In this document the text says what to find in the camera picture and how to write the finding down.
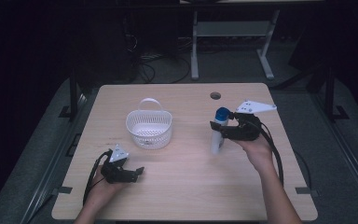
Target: small bottle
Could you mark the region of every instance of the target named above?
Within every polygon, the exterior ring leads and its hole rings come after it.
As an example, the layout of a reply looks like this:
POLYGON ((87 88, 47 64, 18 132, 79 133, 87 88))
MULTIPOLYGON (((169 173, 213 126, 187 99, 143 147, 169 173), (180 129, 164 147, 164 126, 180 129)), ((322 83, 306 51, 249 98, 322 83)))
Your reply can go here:
MULTIPOLYGON (((220 107, 216 110, 216 115, 214 116, 214 122, 227 126, 228 124, 228 115, 229 110, 225 107, 220 107)), ((213 154, 217 154, 220 151, 220 147, 223 145, 225 139, 222 137, 222 134, 218 131, 213 130, 212 132, 212 143, 211 151, 213 154)))

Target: blue cap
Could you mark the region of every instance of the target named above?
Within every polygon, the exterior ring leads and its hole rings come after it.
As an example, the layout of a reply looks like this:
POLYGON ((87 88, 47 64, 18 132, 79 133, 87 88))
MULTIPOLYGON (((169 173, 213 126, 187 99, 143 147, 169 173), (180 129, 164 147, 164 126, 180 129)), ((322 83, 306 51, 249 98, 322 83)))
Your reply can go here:
POLYGON ((229 110, 225 107, 220 107, 216 110, 216 115, 214 116, 215 119, 220 121, 225 121, 228 119, 229 110))

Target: basket handle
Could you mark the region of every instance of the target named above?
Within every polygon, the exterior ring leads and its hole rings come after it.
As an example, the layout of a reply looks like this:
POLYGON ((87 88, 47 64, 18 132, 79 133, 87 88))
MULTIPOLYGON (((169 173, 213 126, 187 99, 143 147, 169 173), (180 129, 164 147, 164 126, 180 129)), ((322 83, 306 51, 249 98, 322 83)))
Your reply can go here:
POLYGON ((143 103, 145 103, 145 102, 153 102, 153 103, 156 103, 156 104, 159 105, 160 110, 163 110, 163 109, 162 109, 162 105, 159 103, 159 101, 157 101, 157 100, 155 100, 155 99, 153 99, 153 98, 144 98, 144 99, 139 103, 139 105, 138 105, 138 110, 141 110, 141 105, 142 105, 143 103))

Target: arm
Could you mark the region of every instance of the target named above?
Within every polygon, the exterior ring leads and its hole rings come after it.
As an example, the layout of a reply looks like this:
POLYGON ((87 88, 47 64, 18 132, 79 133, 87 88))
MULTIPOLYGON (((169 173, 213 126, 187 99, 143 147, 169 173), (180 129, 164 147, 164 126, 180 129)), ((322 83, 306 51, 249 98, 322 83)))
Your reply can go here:
POLYGON ((98 213, 110 202, 110 200, 121 190, 126 184, 115 183, 109 184, 103 179, 101 174, 101 166, 98 167, 96 175, 92 180, 94 187, 89 192, 89 196, 75 220, 75 224, 92 224, 98 213))
POLYGON ((302 223, 275 171, 267 140, 260 135, 254 141, 235 141, 246 152, 260 175, 268 223, 302 223))

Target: white basket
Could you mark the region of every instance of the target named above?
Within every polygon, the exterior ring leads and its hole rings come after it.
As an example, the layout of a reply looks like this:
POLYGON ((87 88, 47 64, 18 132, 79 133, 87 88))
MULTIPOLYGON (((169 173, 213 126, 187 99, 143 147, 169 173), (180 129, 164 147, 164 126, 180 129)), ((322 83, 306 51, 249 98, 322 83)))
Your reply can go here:
POLYGON ((172 135, 172 115, 162 109, 159 101, 145 98, 139 103, 138 110, 131 111, 126 120, 127 129, 138 147, 158 149, 168 145, 172 135), (144 102, 154 102, 160 110, 142 110, 144 102))

